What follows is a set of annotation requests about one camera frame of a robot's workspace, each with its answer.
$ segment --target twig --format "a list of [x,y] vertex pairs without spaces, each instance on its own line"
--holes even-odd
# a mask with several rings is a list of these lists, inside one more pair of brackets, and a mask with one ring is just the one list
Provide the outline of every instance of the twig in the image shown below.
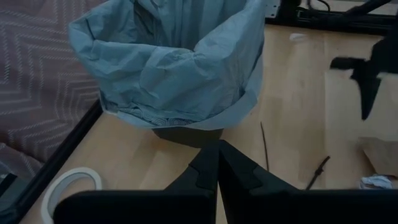
[[261,126],[261,133],[262,133],[262,141],[264,143],[264,150],[266,152],[267,171],[269,172],[268,150],[267,150],[267,143],[266,143],[266,135],[264,134],[264,128],[262,127],[262,122],[260,122],[260,126]]

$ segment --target trash can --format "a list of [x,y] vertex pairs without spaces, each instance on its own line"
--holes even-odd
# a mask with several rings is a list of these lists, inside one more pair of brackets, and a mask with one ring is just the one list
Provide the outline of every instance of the trash can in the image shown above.
[[265,15],[264,0],[111,0],[69,38],[105,112],[161,138],[213,139],[257,103]]

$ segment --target garbage bag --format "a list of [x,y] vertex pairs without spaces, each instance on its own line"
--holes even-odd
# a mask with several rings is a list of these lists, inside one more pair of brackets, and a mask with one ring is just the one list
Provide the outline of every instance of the garbage bag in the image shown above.
[[109,0],[69,25],[105,112],[136,126],[238,124],[262,84],[264,0]]

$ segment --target wire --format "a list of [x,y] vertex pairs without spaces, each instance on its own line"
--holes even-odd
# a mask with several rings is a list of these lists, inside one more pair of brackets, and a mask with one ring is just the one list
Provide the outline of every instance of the wire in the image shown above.
[[[323,4],[328,8],[328,12],[330,12],[330,5],[329,5],[326,1],[324,1],[324,0],[317,0],[317,1],[323,3]],[[314,8],[312,7],[312,5],[311,5],[311,0],[307,0],[307,6],[308,6],[308,8],[309,8],[310,10],[316,10],[316,9],[314,9]]]

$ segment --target black metal frame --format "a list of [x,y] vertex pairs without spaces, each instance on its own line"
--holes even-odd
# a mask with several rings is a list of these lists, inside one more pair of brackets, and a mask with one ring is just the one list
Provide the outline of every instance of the black metal frame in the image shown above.
[[300,7],[300,3],[300,0],[280,0],[277,16],[267,18],[266,24],[355,34],[386,35],[396,21],[395,16],[388,15],[356,13],[347,16],[349,11],[310,10]]
[[[386,35],[396,21],[396,16],[377,14],[350,17],[348,21],[341,20],[341,16],[347,12],[314,11],[300,7],[300,3],[301,0],[281,0],[277,16],[267,18],[266,24]],[[16,202],[9,209],[0,212],[0,223],[18,223],[24,217],[101,114],[101,105],[97,101],[33,178]]]

